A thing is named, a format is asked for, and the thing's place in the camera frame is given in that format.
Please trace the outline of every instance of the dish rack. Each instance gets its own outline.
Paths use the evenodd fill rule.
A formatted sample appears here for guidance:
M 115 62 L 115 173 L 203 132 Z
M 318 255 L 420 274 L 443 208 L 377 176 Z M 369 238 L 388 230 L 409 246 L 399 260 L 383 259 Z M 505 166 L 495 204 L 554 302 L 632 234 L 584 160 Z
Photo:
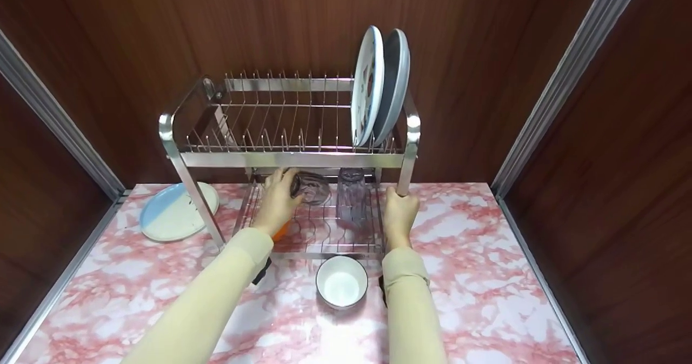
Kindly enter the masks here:
M 336 218 L 336 187 L 321 206 L 296 209 L 289 233 L 272 257 L 323 259 L 351 255 L 378 259 L 385 251 L 381 223 L 382 169 L 399 169 L 396 192 L 408 193 L 420 140 L 421 121 L 410 93 L 390 135 L 363 147 L 351 144 L 353 78 L 287 77 L 255 71 L 227 74 L 216 84 L 198 79 L 180 105 L 159 118 L 159 135 L 195 207 L 219 250 L 225 238 L 202 197 L 191 168 L 242 168 L 249 186 L 232 235 L 252 224 L 262 198 L 262 178 L 277 167 L 299 167 L 338 180 L 340 168 L 363 168 L 366 217 L 361 223 Z

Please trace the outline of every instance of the person's right hand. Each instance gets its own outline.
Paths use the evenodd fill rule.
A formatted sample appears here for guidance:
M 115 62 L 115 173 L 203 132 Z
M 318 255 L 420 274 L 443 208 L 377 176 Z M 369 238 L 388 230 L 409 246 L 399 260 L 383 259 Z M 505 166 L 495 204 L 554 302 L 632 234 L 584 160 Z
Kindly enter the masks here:
M 399 196 L 393 187 L 387 187 L 387 202 L 383 227 L 390 249 L 411 247 L 410 233 L 420 202 L 413 195 Z

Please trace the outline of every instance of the hand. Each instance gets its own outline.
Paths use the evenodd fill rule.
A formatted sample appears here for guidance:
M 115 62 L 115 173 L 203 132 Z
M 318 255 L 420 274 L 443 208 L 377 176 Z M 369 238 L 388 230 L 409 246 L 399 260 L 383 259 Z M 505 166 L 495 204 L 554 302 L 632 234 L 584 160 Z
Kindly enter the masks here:
M 390 249 L 411 248 L 410 233 L 420 202 L 413 195 L 401 197 L 393 187 L 387 187 L 387 202 L 383 226 Z
M 274 236 L 281 226 L 294 215 L 294 210 L 301 204 L 304 195 L 291 198 L 291 183 L 297 169 L 279 168 L 264 181 L 262 204 L 252 222 L 252 228 L 259 229 Z

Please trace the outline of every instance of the aluminum edge strip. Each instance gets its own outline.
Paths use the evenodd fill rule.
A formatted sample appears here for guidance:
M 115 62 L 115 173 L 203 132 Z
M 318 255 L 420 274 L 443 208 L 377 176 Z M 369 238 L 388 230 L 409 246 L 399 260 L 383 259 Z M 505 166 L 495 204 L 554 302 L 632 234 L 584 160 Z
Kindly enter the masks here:
M 586 356 L 586 352 L 584 352 L 584 349 L 581 346 L 579 339 L 576 337 L 576 334 L 574 334 L 574 330 L 569 324 L 567 317 L 564 316 L 564 312 L 560 307 L 560 304 L 556 300 L 553 291 L 550 289 L 547 280 L 543 276 L 543 272 L 541 272 L 541 269 L 538 267 L 538 263 L 536 263 L 534 255 L 531 253 L 529 246 L 526 244 L 526 240 L 524 240 L 524 236 L 522 236 L 521 231 L 519 231 L 519 227 L 514 221 L 512 213 L 509 211 L 509 207 L 507 207 L 507 204 L 504 202 L 503 199 L 495 199 L 497 199 L 497 204 L 499 204 L 500 209 L 504 214 L 504 217 L 507 219 L 507 223 L 509 223 L 509 228 L 511 228 L 512 233 L 514 233 L 514 237 L 517 239 L 517 242 L 521 247 L 521 250 L 524 252 L 524 256 L 526 256 L 527 261 L 529 261 L 531 270 L 534 271 L 534 275 L 536 275 L 538 283 L 541 285 L 541 288 L 543 288 L 543 292 L 545 292 L 545 295 L 548 298 L 548 302 L 550 303 L 551 307 L 553 308 L 553 312 L 555 312 L 555 315 L 558 318 L 558 322 L 560 322 L 560 325 L 563 327 L 564 333 L 567 335 L 569 343 L 571 344 L 571 347 L 574 349 L 574 353 L 576 353 L 576 356 L 578 357 L 579 361 L 582 362 L 582 364 L 590 364 L 590 361 Z
M 0 74 L 67 148 L 96 184 L 112 200 L 125 190 L 118 177 L 101 159 L 77 125 L 67 115 L 41 79 L 34 73 L 0 30 Z
M 503 198 L 630 0 L 594 0 L 505 157 L 491 189 Z
M 52 285 L 49 292 L 45 295 L 44 300 L 36 308 L 31 318 L 24 325 L 24 329 L 19 333 L 15 341 L 10 345 L 5 352 L 5 356 L 0 360 L 0 364 L 15 364 L 22 355 L 24 349 L 26 349 L 29 341 L 36 334 L 41 324 L 44 322 L 45 317 L 48 316 L 50 310 L 57 304 L 60 295 L 67 287 L 67 284 L 76 275 L 77 269 L 82 265 L 84 260 L 86 260 L 91 249 L 96 245 L 96 241 L 101 238 L 101 235 L 106 230 L 106 227 L 111 222 L 111 220 L 116 216 L 116 212 L 121 207 L 123 202 L 116 201 L 111 204 L 106 214 L 101 218 L 101 220 L 96 224 L 94 230 L 86 238 L 86 241 L 82 244 L 81 248 L 77 251 L 77 254 L 72 258 L 72 261 L 67 265 L 65 270 L 62 272 L 57 281 Z

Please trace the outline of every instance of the blue and white plate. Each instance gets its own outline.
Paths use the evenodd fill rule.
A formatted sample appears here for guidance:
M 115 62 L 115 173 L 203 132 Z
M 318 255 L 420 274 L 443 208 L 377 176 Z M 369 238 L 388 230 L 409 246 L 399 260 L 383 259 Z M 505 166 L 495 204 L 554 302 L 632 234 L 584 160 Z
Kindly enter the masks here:
M 354 147 L 368 143 L 382 99 L 385 60 L 382 34 L 368 27 L 358 52 L 356 73 L 351 91 L 351 139 Z
M 372 134 L 374 145 L 378 147 L 385 141 L 401 114 L 408 74 L 411 69 L 411 53 L 408 49 L 406 34 L 394 29 L 385 41 L 385 82 L 382 89 L 382 100 L 375 118 Z
M 198 185 L 215 214 L 218 193 L 207 183 L 198 182 Z M 142 209 L 139 224 L 145 236 L 159 242 L 178 241 L 204 228 L 202 217 L 182 183 L 173 184 L 151 198 Z

